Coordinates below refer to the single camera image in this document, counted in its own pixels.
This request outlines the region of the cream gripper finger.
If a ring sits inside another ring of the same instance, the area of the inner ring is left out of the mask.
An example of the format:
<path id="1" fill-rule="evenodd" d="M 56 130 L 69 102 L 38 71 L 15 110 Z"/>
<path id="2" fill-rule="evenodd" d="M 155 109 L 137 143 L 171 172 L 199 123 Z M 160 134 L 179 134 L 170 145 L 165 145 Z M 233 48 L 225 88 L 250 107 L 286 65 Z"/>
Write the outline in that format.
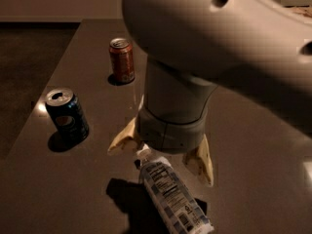
<path id="1" fill-rule="evenodd" d="M 182 158 L 183 165 L 205 186 L 214 185 L 214 169 L 210 155 L 209 143 L 206 136 L 198 147 L 185 153 Z"/>
<path id="2" fill-rule="evenodd" d="M 127 151 L 137 151 L 141 139 L 137 132 L 137 118 L 133 118 L 128 125 L 112 140 L 107 154 L 110 156 L 122 154 Z"/>

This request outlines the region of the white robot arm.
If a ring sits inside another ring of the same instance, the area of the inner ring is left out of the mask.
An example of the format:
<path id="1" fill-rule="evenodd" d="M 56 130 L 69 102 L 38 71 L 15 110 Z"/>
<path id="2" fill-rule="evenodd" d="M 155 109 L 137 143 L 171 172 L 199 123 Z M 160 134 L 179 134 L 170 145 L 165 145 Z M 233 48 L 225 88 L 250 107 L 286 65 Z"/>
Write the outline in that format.
<path id="1" fill-rule="evenodd" d="M 311 133 L 311 25 L 304 18 L 272 0 L 122 0 L 122 13 L 147 54 L 145 88 L 109 154 L 143 144 L 180 153 L 195 176 L 213 184 L 205 121 L 218 85 Z"/>

